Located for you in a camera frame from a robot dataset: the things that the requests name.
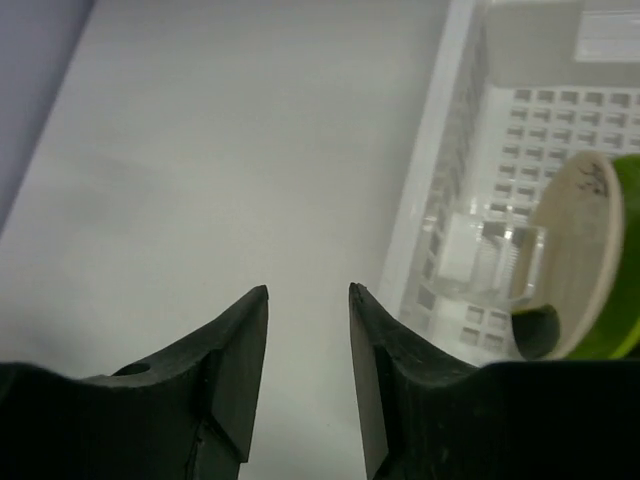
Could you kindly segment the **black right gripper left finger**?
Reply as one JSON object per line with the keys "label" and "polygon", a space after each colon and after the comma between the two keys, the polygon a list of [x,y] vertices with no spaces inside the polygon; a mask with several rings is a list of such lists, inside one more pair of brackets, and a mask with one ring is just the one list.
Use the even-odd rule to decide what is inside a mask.
{"label": "black right gripper left finger", "polygon": [[268,291],[111,375],[1,367],[5,479],[234,479],[248,460]]}

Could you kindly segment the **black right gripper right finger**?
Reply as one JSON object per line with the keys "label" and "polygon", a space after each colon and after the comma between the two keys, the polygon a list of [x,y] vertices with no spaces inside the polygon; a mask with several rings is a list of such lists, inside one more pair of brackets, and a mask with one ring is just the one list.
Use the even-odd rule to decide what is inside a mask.
{"label": "black right gripper right finger", "polygon": [[476,368],[349,288],[350,338],[371,479],[635,479],[639,363]]}

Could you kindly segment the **green plate with floral inside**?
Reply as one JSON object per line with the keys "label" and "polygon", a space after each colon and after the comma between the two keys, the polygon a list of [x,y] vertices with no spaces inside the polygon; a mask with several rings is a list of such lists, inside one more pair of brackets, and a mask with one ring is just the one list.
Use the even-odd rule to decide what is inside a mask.
{"label": "green plate with floral inside", "polygon": [[526,360],[610,360],[639,343],[639,157],[571,157],[528,221],[513,270]]}

